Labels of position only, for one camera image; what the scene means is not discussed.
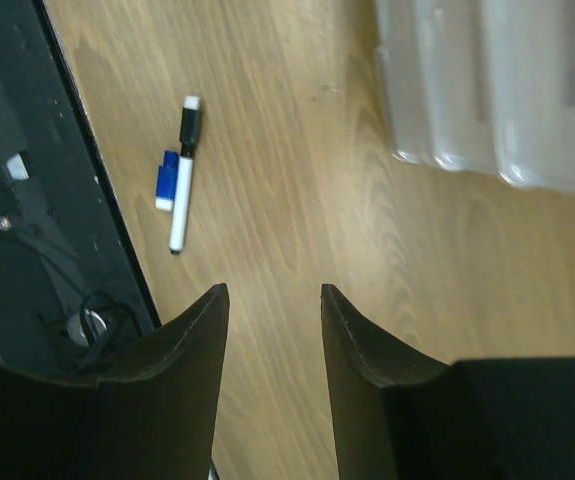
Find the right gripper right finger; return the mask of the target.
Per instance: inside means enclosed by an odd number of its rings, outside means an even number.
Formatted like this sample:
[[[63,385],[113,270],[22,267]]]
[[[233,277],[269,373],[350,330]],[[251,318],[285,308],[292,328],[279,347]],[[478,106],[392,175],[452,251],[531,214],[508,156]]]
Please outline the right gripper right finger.
[[[334,285],[321,323],[343,479],[575,479],[575,357],[444,364]]]

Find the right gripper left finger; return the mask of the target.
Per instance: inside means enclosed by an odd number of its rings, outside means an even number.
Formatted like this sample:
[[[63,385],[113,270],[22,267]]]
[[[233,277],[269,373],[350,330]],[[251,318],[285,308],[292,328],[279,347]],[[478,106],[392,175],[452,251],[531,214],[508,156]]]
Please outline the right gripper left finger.
[[[91,370],[0,365],[0,479],[213,479],[230,299],[216,284]]]

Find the black white thin marker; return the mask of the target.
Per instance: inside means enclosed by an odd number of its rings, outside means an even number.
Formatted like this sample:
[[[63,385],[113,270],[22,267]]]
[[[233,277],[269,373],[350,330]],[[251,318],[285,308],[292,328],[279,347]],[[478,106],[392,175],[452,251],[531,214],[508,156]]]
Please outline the black white thin marker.
[[[193,160],[200,138],[200,129],[201,98],[199,96],[187,96],[181,117],[180,158],[169,238],[169,250],[172,254],[180,254],[185,245]]]

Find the small blue cap piece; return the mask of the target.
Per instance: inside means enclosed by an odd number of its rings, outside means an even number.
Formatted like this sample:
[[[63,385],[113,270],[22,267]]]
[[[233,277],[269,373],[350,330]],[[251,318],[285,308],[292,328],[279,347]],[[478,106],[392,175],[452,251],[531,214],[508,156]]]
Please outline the small blue cap piece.
[[[179,154],[172,150],[166,150],[157,174],[155,207],[158,210],[166,212],[173,210],[178,168]]]

